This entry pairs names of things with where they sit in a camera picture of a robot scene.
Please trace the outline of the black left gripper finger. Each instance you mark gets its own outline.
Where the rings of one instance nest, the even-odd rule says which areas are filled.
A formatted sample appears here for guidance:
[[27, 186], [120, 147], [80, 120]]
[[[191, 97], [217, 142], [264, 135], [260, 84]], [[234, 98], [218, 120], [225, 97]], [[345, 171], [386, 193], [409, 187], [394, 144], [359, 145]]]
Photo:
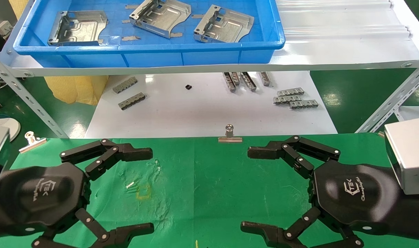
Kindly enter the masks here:
[[101, 139], [84, 144], [60, 154], [62, 162], [78, 164], [95, 159], [85, 168], [89, 180], [95, 181], [119, 161], [144, 161], [153, 158], [151, 148], [134, 148], [130, 143], [114, 143], [109, 139]]

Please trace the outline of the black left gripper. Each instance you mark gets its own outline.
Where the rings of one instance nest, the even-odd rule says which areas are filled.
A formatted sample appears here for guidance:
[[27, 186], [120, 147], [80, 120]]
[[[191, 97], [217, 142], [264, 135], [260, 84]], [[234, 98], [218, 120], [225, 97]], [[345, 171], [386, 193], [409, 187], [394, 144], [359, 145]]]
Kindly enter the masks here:
[[72, 248], [53, 239], [79, 220], [97, 237], [91, 248], [127, 248], [134, 237], [154, 232], [152, 223], [106, 231], [85, 210], [90, 194], [88, 177], [69, 162], [4, 171], [0, 175], [0, 237], [44, 232], [32, 242], [33, 248]]

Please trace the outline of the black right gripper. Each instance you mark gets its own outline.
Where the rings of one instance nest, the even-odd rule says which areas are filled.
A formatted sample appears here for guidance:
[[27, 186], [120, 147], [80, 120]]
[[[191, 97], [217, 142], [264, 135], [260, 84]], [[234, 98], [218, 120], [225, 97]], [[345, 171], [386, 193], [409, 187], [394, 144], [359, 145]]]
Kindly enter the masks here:
[[[403, 194], [393, 170], [369, 164], [342, 164], [337, 162], [340, 154], [336, 148], [297, 135], [284, 141], [270, 141], [264, 147], [249, 147], [249, 158], [282, 159], [304, 179], [313, 177], [315, 207], [287, 230], [243, 221], [241, 231], [262, 236], [271, 248], [305, 248], [299, 236], [319, 218], [339, 232], [342, 240], [318, 248], [362, 248], [364, 242], [352, 230], [388, 234], [393, 227], [392, 211]], [[315, 169], [304, 155], [326, 163]]]

